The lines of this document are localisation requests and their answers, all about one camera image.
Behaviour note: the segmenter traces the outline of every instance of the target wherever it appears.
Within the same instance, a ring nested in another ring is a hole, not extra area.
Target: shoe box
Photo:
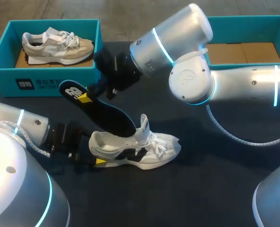
[[[73,79],[83,86],[96,83],[101,73],[91,59],[73,66],[61,64],[28,65],[22,49],[22,34],[42,34],[49,27],[92,40],[94,52],[103,48],[97,19],[13,20],[0,39],[0,93],[3,97],[61,96],[59,84]]]
[[[280,65],[280,16],[208,17],[210,69]]]

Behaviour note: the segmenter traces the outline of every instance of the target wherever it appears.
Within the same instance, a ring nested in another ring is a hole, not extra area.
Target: sneaker
[[[123,138],[109,132],[95,131],[89,140],[91,153],[99,159],[95,167],[132,164],[141,169],[153,169],[173,160],[181,150],[179,139],[162,133],[152,133],[145,114],[141,127],[132,137]]]
[[[41,35],[24,33],[22,46],[30,65],[50,62],[72,65],[88,58],[94,49],[91,40],[51,27]]]

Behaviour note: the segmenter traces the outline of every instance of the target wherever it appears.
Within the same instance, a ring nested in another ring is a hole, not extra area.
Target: concrete floor
[[[280,15],[280,0],[0,0],[0,37],[9,20],[101,20],[105,41],[130,41],[187,4],[207,16]]]

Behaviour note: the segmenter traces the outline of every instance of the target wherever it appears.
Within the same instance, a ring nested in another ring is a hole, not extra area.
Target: sneaker sole
[[[156,164],[142,164],[142,163],[138,163],[138,162],[134,162],[134,161],[129,161],[127,159],[124,160],[113,160],[111,162],[106,161],[106,164],[104,165],[100,165],[100,166],[95,166],[96,168],[106,168],[106,167],[116,167],[116,166],[121,166],[121,165],[133,165],[133,166],[137,166],[140,169],[143,170],[148,170],[148,169],[155,169],[158,168],[164,164],[169,163],[170,161],[172,161],[177,155],[175,155],[174,157],[172,157],[171,159],[167,159],[164,162],[160,162],[160,163],[156,163]],[[99,159],[105,160],[103,157],[99,157],[98,155],[94,155]]]
[[[56,57],[31,57],[31,56],[28,56],[28,63],[30,65],[42,65],[42,64],[57,62],[57,63],[61,63],[63,65],[73,65],[73,64],[77,64],[80,61],[83,61],[84,59],[88,58],[91,54],[92,54],[92,52],[85,56],[82,56],[81,58],[76,58],[76,59],[61,59],[61,58],[56,58]]]

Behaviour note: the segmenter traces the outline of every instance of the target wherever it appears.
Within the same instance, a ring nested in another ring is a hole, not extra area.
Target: black n logo
[[[136,149],[125,149],[118,156],[116,156],[116,160],[123,160],[127,158],[129,161],[140,162],[142,158],[146,155],[147,150],[142,148],[136,155]]]

